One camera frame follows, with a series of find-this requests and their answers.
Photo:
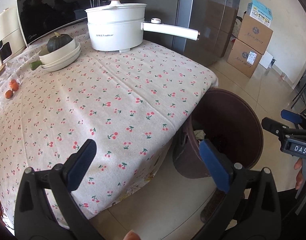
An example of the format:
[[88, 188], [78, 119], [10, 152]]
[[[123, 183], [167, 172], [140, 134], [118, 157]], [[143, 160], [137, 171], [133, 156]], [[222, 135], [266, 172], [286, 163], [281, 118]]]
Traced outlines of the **person's right hand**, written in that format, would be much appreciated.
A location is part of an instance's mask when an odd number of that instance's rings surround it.
[[303, 174], [302, 174], [302, 159], [299, 158], [294, 165], [294, 170], [298, 170], [298, 174], [296, 176], [296, 184], [295, 189], [298, 190], [303, 183]]

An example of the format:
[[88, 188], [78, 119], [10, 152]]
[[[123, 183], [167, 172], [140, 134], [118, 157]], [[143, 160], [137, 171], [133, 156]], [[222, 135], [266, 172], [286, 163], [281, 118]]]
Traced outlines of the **person's left hand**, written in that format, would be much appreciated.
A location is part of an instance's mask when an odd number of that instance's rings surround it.
[[141, 238], [137, 233], [131, 230], [125, 235], [123, 240], [141, 240]]

